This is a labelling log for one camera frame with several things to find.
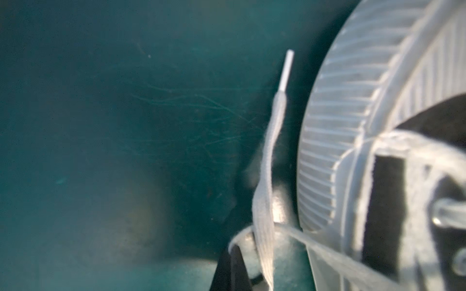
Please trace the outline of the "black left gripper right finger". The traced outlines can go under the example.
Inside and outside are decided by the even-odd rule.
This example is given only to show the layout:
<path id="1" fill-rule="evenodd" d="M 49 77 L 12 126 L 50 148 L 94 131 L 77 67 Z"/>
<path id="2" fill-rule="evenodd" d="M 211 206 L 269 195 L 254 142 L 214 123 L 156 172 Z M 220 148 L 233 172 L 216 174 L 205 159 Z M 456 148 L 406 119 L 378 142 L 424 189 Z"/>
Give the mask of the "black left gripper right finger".
<path id="1" fill-rule="evenodd" d="M 242 252 L 236 244 L 231 249 L 231 290 L 252 291 Z"/>

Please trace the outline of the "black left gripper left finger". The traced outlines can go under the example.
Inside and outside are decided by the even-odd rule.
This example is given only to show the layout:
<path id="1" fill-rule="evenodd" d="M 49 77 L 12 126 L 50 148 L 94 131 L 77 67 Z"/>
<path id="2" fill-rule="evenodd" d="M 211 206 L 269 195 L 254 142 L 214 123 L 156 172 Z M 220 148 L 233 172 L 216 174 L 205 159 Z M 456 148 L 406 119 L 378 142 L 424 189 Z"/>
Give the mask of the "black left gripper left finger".
<path id="1" fill-rule="evenodd" d="M 218 262 L 210 291 L 231 291 L 231 256 L 225 249 Z"/>

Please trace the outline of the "white shoelace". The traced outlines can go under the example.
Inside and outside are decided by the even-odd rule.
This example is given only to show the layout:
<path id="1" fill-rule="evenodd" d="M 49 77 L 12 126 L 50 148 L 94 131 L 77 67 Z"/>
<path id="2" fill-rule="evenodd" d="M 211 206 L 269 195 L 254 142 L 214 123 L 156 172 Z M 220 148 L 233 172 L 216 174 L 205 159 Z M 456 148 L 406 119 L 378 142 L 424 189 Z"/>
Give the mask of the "white shoelace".
<path id="1" fill-rule="evenodd" d="M 274 290 L 274 248 L 275 232 L 288 235 L 314 251 L 327 265 L 354 284 L 362 291 L 401 291 L 402 287 L 352 258 L 334 251 L 313 240 L 309 235 L 289 225 L 280 224 L 273 218 L 273 153 L 277 139 L 283 126 L 286 112 L 286 88 L 291 73 L 294 51 L 287 50 L 279 86 L 273 99 L 271 118 L 265 133 L 260 176 L 252 199 L 252 225 L 241 230 L 233 237 L 228 246 L 232 252 L 235 244 L 250 233 L 254 234 L 254 241 L 258 253 L 262 275 L 268 290 Z"/>

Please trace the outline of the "black white canvas sneaker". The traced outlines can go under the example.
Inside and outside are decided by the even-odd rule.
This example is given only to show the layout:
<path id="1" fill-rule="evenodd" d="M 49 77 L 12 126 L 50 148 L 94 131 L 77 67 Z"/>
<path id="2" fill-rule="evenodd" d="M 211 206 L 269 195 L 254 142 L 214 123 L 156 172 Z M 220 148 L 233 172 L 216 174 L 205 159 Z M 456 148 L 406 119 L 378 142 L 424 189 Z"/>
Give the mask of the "black white canvas sneaker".
<path id="1" fill-rule="evenodd" d="M 466 4 L 361 1 L 300 133 L 297 201 L 320 291 L 466 288 Z"/>

